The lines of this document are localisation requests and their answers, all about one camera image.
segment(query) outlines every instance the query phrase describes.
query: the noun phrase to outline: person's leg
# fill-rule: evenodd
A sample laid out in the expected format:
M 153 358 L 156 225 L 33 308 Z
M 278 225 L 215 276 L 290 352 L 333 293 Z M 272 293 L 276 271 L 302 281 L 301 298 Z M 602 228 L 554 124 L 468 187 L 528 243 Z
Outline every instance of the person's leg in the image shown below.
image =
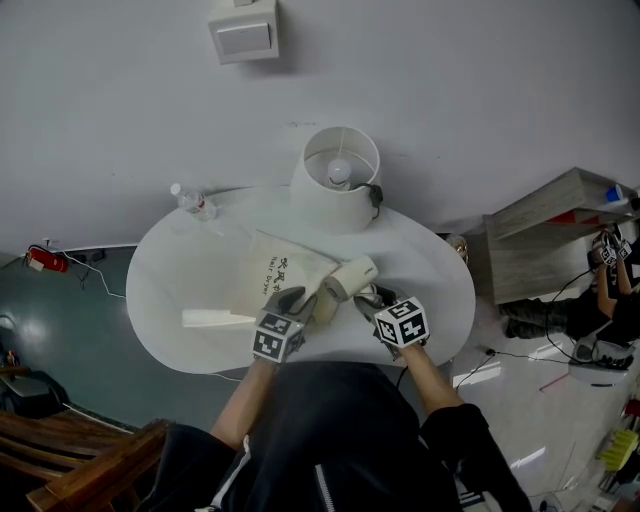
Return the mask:
M 569 304 L 573 300 L 564 299 L 542 302 L 540 299 L 525 299 L 500 304 L 498 310 L 501 314 L 520 322 L 541 327 L 544 327 L 546 323 L 549 326 L 549 332 L 552 332 L 551 326 L 554 325 L 563 326 L 563 330 L 566 329 Z
M 509 319 L 507 328 L 505 329 L 505 336 L 507 338 L 521 338 L 523 340 L 529 340 L 532 338 L 544 338 L 549 334 L 562 333 L 566 329 L 566 323 L 564 325 L 549 324 L 545 329 L 542 325 L 530 324 L 528 322 L 521 322 L 520 320 Z

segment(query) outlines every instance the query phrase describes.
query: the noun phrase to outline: gloved hand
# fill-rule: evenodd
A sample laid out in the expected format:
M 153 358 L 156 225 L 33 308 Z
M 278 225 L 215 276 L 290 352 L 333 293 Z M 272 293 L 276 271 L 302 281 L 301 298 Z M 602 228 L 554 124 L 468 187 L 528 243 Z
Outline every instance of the gloved hand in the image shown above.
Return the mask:
M 604 263 L 612 267 L 616 264 L 617 254 L 613 245 L 613 239 L 608 231 L 601 231 L 591 243 L 591 256 L 596 265 Z
M 623 260 L 626 260 L 631 255 L 631 245 L 622 238 L 622 235 L 618 236 L 615 233 L 611 235 L 611 245 L 616 254 Z
M 292 312 L 291 308 L 304 292 L 304 286 L 297 286 L 274 293 L 260 310 L 254 324 L 252 352 L 255 357 L 281 364 L 304 344 L 304 329 L 318 302 L 313 294 L 298 311 Z
M 415 297 L 407 298 L 400 289 L 374 285 L 374 293 L 356 295 L 358 311 L 374 325 L 373 335 L 391 352 L 395 361 L 400 348 L 429 339 L 429 326 L 424 308 Z

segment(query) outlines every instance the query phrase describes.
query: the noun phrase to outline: zipper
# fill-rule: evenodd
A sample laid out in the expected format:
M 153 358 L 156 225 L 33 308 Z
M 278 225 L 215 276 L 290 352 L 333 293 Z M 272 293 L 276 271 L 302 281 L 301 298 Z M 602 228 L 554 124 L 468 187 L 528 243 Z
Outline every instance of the zipper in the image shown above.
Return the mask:
M 336 509 L 333 507 L 333 500 L 331 499 L 331 494 L 329 494 L 327 480 L 324 477 L 324 471 L 320 464 L 316 466 L 316 477 L 318 479 L 318 486 L 320 487 L 320 493 L 322 494 L 322 499 L 324 500 L 324 506 L 327 509 L 327 512 L 335 512 Z
M 240 470 L 247 465 L 249 460 L 251 460 L 251 450 L 249 449 L 249 436 L 244 436 L 244 439 L 242 440 L 242 445 L 244 447 L 244 455 L 242 456 L 242 459 L 240 459 L 240 463 L 236 466 L 236 468 L 233 470 L 233 472 L 231 473 L 227 481 L 222 485 L 222 487 L 220 487 L 216 495 L 213 497 L 213 501 L 211 502 L 211 505 L 209 505 L 208 508 L 196 509 L 195 512 L 212 512 L 212 511 L 222 509 L 222 499 L 224 498 L 224 495 L 227 494 L 227 492 L 231 488 L 231 485 L 233 484 L 234 480 L 238 476 L 238 473 L 240 473 Z

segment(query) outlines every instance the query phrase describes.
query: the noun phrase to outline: white round table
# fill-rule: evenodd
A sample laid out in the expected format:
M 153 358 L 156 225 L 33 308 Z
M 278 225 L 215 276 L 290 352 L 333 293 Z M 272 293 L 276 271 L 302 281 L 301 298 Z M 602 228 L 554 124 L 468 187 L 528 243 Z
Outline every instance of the white round table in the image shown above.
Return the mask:
M 214 196 L 218 216 L 199 222 L 182 210 L 144 236 L 127 275 L 127 307 L 141 343 L 162 364 L 187 373 L 248 366 L 251 324 L 185 328 L 185 309 L 230 309 L 240 262 L 254 230 L 290 240 L 337 260 L 367 254 L 378 282 L 400 287 L 424 305 L 431 331 L 426 350 L 442 364 L 464 345 L 475 312 L 466 265 L 453 248 L 424 226 L 382 208 L 362 233 L 329 235 L 300 224 L 289 211 L 289 188 L 250 188 Z M 373 337 L 373 326 L 353 301 L 340 305 L 331 324 L 307 333 L 290 360 L 323 359 L 393 364 Z

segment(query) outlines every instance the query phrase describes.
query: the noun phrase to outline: white floor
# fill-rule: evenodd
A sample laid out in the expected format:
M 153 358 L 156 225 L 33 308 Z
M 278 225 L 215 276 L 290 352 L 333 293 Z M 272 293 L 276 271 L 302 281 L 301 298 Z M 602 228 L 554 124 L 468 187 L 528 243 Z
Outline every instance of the white floor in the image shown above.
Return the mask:
M 578 290 L 569 293 L 577 296 Z M 497 308 L 479 297 L 469 341 L 453 363 L 454 384 L 486 358 L 486 349 L 478 347 L 567 360 L 546 338 L 507 339 L 503 325 Z M 572 343 L 566 336 L 552 335 L 552 339 L 571 353 Z M 459 392 L 483 411 L 516 478 L 533 496 L 534 508 L 542 499 L 537 495 L 569 485 L 569 490 L 556 495 L 565 510 L 572 510 L 588 489 L 586 485 L 571 487 L 581 473 L 584 478 L 585 467 L 635 390 L 637 366 L 634 369 L 623 384 L 613 388 L 594 388 L 567 377 L 541 392 L 540 387 L 567 373 L 566 364 L 498 355 L 463 382 Z

